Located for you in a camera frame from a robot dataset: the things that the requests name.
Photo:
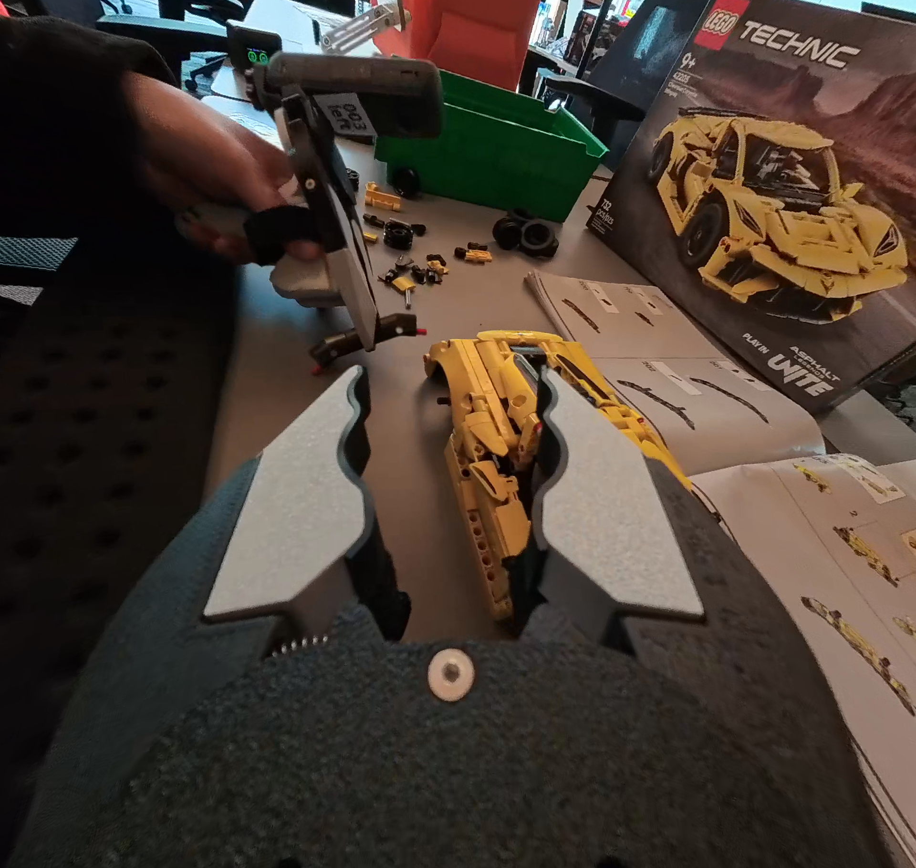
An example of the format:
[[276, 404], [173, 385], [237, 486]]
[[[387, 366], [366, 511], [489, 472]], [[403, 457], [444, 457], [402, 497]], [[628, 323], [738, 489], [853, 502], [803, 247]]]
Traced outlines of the dark perforated panel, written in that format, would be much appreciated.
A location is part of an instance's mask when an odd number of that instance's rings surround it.
[[121, 600], [196, 510], [237, 270], [75, 244], [2, 354], [2, 756], [39, 759]]

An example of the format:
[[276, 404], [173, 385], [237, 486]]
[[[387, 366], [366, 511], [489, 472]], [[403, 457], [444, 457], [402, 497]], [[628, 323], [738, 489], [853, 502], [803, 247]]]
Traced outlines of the pile of small black yellow pieces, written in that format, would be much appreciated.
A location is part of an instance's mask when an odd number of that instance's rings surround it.
[[403, 297], [405, 309], [412, 309], [415, 290], [441, 285], [451, 273], [452, 263], [464, 262], [473, 266], [485, 266], [493, 261], [494, 256], [487, 245], [474, 243], [466, 247], [456, 247], [452, 259], [438, 253], [420, 256], [420, 260], [413, 259], [411, 253], [415, 240], [426, 235], [427, 227], [422, 223], [383, 218], [377, 214], [378, 210], [398, 213], [402, 205], [401, 196], [384, 191], [375, 182], [366, 184], [363, 222], [373, 231], [364, 232], [364, 241], [367, 244], [382, 242], [385, 248], [396, 253], [393, 266], [383, 272], [378, 281], [384, 287], [396, 290]]

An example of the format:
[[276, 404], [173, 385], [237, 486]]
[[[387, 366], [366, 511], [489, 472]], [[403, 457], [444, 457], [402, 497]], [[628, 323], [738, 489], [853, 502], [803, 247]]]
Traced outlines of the person's left hand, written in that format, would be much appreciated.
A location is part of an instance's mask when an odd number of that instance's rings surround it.
[[214, 203], [261, 212], [290, 202], [290, 163], [262, 137], [148, 76], [125, 73], [122, 90], [139, 175], [166, 207], [182, 214]]

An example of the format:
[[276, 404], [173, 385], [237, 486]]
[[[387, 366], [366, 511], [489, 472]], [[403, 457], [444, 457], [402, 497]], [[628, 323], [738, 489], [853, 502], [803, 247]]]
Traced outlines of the red plastic bin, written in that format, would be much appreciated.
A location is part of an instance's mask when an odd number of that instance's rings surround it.
[[374, 39], [384, 55], [427, 60], [514, 93], [541, 0], [402, 0], [410, 21]]

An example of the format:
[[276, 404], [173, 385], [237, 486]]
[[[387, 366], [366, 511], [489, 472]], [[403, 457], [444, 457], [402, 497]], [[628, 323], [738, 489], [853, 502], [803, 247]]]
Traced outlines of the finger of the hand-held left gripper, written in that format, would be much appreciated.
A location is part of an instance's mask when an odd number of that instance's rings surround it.
[[363, 228], [352, 209], [331, 198], [333, 218], [326, 239], [326, 261], [366, 352], [375, 350], [378, 306], [372, 284], [372, 266]]

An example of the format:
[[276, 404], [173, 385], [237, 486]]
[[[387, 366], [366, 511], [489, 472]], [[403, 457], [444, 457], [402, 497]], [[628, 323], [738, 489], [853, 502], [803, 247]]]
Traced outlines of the grey desk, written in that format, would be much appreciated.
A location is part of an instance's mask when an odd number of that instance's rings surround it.
[[[560, 228], [558, 254], [546, 272], [559, 276], [638, 284], [644, 278], [585, 229], [589, 206], [610, 179], [597, 169]], [[452, 256], [456, 245], [483, 242], [502, 215], [447, 198], [408, 203], [404, 216], [428, 233], [414, 252]], [[411, 599], [405, 641], [508, 638], [492, 619], [487, 590], [469, 559], [443, 450], [451, 431], [448, 409], [437, 404], [441, 389], [424, 373], [422, 356], [431, 342], [478, 331], [546, 330], [547, 317], [524, 278], [539, 262], [516, 253], [495, 256], [486, 266], [461, 265], [441, 286], [412, 297], [426, 338], [398, 338], [364, 362], [371, 391], [367, 433], [371, 458], [364, 473], [374, 496], [385, 545], [398, 585]], [[235, 345], [214, 428], [205, 496], [209, 498], [242, 462], [256, 456], [333, 383], [339, 374], [312, 373], [308, 350], [327, 331], [344, 327], [342, 312], [305, 310], [281, 298], [267, 267], [239, 272]], [[831, 448], [878, 465], [914, 461], [914, 432], [867, 393], [860, 392], [818, 420]]]

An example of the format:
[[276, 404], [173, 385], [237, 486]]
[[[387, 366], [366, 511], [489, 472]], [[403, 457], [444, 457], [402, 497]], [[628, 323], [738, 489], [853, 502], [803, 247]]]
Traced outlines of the white lattice bracket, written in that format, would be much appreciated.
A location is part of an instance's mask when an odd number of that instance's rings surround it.
[[361, 15], [324, 33], [319, 50], [325, 55], [344, 56], [388, 29], [402, 31], [410, 22], [411, 14], [403, 0], [374, 0]]

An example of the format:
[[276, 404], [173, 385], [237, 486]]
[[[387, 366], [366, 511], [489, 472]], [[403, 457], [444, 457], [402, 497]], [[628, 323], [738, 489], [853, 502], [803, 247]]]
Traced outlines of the green plastic bin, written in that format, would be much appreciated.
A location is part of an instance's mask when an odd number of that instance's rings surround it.
[[530, 96], [440, 76], [440, 135], [375, 141], [388, 182], [411, 168], [422, 194], [565, 222], [607, 147], [565, 108], [551, 112]]

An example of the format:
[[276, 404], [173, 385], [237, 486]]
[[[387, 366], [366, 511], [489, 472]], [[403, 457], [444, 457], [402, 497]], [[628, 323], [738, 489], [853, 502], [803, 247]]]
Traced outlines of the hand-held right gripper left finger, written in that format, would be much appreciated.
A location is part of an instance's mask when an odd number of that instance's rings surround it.
[[291, 639], [330, 633], [359, 602], [388, 641], [411, 613], [363, 475], [368, 372], [343, 372], [264, 449], [203, 607], [206, 622], [279, 617]]

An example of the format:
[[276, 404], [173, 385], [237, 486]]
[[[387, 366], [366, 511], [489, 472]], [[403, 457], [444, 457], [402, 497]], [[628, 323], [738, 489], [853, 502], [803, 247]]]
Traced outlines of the open instruction booklet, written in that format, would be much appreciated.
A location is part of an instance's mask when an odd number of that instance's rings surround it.
[[564, 340], [658, 430], [799, 627], [867, 790], [914, 863], [914, 462], [827, 453], [814, 418], [726, 358], [652, 286], [538, 272]]

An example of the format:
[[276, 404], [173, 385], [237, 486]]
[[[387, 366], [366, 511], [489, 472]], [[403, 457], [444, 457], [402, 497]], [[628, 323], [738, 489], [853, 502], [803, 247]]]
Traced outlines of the yellow brick car model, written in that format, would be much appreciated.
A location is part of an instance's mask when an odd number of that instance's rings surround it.
[[531, 535], [543, 369], [557, 372], [648, 458], [693, 489], [658, 430], [626, 403], [578, 342], [536, 331], [482, 331], [433, 344], [424, 364], [429, 379], [449, 388], [439, 400], [452, 412], [444, 458], [496, 622], [513, 620], [509, 567]]

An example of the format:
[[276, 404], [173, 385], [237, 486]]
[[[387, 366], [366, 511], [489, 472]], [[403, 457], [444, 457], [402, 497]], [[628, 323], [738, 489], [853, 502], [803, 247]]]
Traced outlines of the car set box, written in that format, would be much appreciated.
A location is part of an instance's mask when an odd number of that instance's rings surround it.
[[588, 221], [813, 414], [914, 353], [914, 24], [711, 0]]

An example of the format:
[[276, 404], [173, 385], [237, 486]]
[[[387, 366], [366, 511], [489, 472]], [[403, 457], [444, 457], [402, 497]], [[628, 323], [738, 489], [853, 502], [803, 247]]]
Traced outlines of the black device green lights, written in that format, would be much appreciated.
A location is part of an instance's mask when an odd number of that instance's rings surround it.
[[274, 54], [283, 50], [279, 34], [246, 26], [229, 19], [225, 25], [228, 57], [234, 71], [244, 74], [254, 66], [267, 65]]

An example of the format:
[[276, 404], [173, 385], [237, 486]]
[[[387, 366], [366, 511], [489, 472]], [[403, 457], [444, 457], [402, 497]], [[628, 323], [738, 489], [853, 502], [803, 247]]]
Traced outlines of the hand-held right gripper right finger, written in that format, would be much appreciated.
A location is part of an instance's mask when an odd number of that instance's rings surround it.
[[530, 536], [507, 563], [517, 631], [544, 605], [600, 644], [628, 617], [704, 622], [653, 474], [681, 483], [548, 367], [536, 409]]

